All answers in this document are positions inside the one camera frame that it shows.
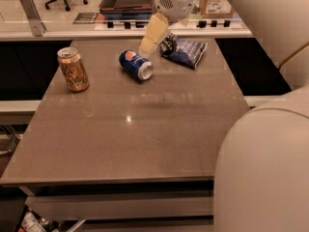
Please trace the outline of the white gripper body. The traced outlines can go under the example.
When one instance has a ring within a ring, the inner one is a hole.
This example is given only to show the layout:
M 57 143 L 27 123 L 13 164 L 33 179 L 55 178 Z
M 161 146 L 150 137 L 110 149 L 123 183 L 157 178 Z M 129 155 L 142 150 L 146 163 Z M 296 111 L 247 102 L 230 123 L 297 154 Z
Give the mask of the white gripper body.
M 176 23 L 189 16 L 196 0 L 154 0 L 156 10 Z

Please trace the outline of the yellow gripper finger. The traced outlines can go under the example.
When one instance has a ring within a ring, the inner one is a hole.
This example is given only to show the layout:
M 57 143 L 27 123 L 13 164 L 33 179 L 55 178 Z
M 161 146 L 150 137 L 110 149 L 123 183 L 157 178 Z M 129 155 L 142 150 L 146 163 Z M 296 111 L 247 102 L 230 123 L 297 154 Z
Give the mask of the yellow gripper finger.
M 168 35 L 168 28 L 169 21 L 165 15 L 161 13 L 153 14 L 139 46 L 139 54 L 144 58 L 149 58 Z

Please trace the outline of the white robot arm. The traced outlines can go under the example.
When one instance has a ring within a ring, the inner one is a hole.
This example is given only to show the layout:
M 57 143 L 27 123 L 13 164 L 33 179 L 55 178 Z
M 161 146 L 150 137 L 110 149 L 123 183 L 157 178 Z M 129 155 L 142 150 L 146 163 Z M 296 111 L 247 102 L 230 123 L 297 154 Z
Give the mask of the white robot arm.
M 309 232 L 309 0 L 229 0 L 288 82 L 229 130 L 214 176 L 214 232 Z

